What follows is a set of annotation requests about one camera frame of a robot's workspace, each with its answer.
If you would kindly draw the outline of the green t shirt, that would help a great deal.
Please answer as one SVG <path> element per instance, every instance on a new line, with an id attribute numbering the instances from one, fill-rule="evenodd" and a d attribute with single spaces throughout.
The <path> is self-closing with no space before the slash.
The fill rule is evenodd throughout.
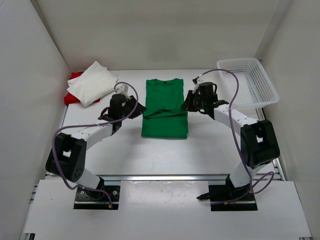
<path id="1" fill-rule="evenodd" d="M 146 111 L 141 136 L 153 139 L 185 140 L 188 137 L 188 113 L 184 103 L 184 80 L 148 79 L 145 83 Z"/>

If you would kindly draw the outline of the white t shirt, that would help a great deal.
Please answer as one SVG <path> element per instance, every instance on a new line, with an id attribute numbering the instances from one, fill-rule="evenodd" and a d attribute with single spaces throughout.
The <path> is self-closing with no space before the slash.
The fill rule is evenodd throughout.
<path id="1" fill-rule="evenodd" d="M 95 61 L 75 80 L 68 81 L 67 92 L 77 98 L 84 107 L 114 91 L 118 77 L 107 67 Z"/>

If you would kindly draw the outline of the red t shirt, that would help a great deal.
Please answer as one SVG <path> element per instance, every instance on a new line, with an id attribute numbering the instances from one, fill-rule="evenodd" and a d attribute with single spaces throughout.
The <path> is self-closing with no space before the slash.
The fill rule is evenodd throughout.
<path id="1" fill-rule="evenodd" d="M 71 73 L 71 77 L 68 81 L 68 85 L 71 85 L 73 80 L 76 80 L 78 77 L 80 77 L 84 72 L 83 71 L 79 71 L 79 72 L 72 72 Z M 76 98 L 75 96 L 73 96 L 72 94 L 70 94 L 69 92 L 66 94 L 66 96 L 64 97 L 64 104 L 66 106 L 70 105 L 70 104 L 76 104 L 76 103 L 80 103 L 80 100 L 78 98 Z"/>

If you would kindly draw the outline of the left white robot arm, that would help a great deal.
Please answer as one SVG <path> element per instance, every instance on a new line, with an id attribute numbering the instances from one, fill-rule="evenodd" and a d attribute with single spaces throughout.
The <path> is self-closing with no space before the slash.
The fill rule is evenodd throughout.
<path id="1" fill-rule="evenodd" d="M 60 176 L 65 182 L 76 183 L 93 200 L 100 200 L 105 194 L 104 180 L 85 168 L 86 153 L 93 145 L 114 135 L 122 126 L 122 121 L 142 115 L 147 108 L 134 96 L 116 93 L 109 106 L 98 117 L 99 122 L 90 126 L 80 126 L 74 134 L 58 133 L 53 137 L 45 169 Z"/>

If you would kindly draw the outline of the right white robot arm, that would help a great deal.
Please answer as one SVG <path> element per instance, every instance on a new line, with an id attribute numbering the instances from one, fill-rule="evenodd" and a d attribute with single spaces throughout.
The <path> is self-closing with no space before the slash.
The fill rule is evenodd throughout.
<path id="1" fill-rule="evenodd" d="M 224 193 L 230 200 L 238 199 L 243 188 L 250 184 L 259 170 L 280 156 L 280 148 L 272 123 L 269 120 L 257 120 L 230 107 L 225 100 L 219 100 L 217 85 L 212 82 L 197 83 L 189 90 L 181 109 L 199 112 L 231 129 L 239 136 L 241 163 L 228 176 L 230 184 Z"/>

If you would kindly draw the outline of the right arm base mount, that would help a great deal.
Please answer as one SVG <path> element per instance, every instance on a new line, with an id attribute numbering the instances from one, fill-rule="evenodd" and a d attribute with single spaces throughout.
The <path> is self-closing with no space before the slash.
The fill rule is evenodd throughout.
<path id="1" fill-rule="evenodd" d="M 255 195 L 249 185 L 234 188 L 231 183 L 209 185 L 208 192 L 196 197 L 199 201 L 209 200 L 211 212 L 246 212 L 257 211 Z"/>

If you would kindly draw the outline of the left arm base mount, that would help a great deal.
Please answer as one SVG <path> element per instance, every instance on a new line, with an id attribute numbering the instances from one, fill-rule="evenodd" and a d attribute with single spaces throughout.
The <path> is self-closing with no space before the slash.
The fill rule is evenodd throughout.
<path id="1" fill-rule="evenodd" d="M 76 190 L 73 208 L 75 210 L 118 210 L 121 186 L 115 183 L 105 183 L 103 192 L 88 191 L 78 187 Z"/>

